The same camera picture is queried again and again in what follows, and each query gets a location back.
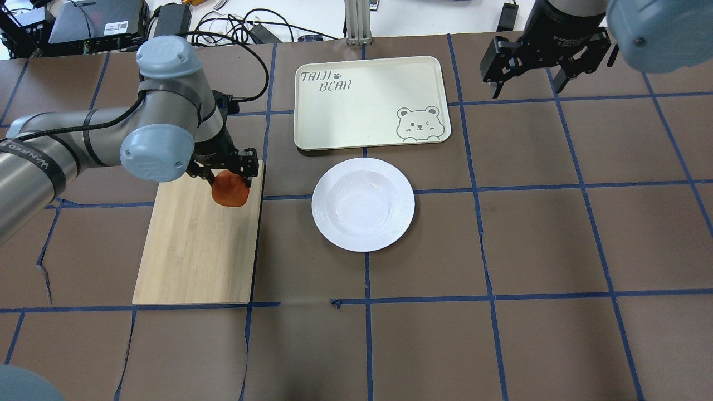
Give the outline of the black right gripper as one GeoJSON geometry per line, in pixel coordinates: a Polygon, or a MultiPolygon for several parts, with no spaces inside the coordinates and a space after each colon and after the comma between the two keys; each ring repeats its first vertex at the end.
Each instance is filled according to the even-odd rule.
{"type": "Polygon", "coordinates": [[[556,94],[581,74],[595,72],[612,45],[602,26],[607,8],[607,1],[534,2],[522,35],[515,41],[496,36],[484,53],[480,73],[492,99],[499,99],[507,81],[530,70],[558,66],[556,94]]]}

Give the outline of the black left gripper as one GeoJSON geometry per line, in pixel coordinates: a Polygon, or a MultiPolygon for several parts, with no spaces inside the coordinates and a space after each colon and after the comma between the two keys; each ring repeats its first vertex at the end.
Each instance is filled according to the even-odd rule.
{"type": "Polygon", "coordinates": [[[202,178],[212,188],[216,182],[214,170],[229,170],[242,176],[247,188],[252,188],[252,181],[259,173],[257,150],[238,150],[224,120],[208,120],[199,125],[187,175],[202,178]]]}

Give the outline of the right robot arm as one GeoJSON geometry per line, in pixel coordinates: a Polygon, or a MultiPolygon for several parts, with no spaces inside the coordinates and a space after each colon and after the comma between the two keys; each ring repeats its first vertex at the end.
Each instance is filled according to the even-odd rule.
{"type": "Polygon", "coordinates": [[[560,93],[573,79],[621,56],[647,74],[665,74],[711,59],[710,1],[536,1],[522,35],[496,36],[480,63],[492,98],[535,69],[559,67],[560,93]]]}

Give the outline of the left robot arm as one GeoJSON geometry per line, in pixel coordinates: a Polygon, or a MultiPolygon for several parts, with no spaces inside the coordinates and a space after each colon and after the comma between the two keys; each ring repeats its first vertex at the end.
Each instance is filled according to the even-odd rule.
{"type": "Polygon", "coordinates": [[[131,106],[40,113],[10,125],[2,139],[3,243],[90,168],[123,167],[157,183],[186,174],[206,180],[219,204],[245,203],[259,157],[237,149],[227,130],[239,100],[211,89],[183,37],[146,41],[136,62],[131,106]]]}

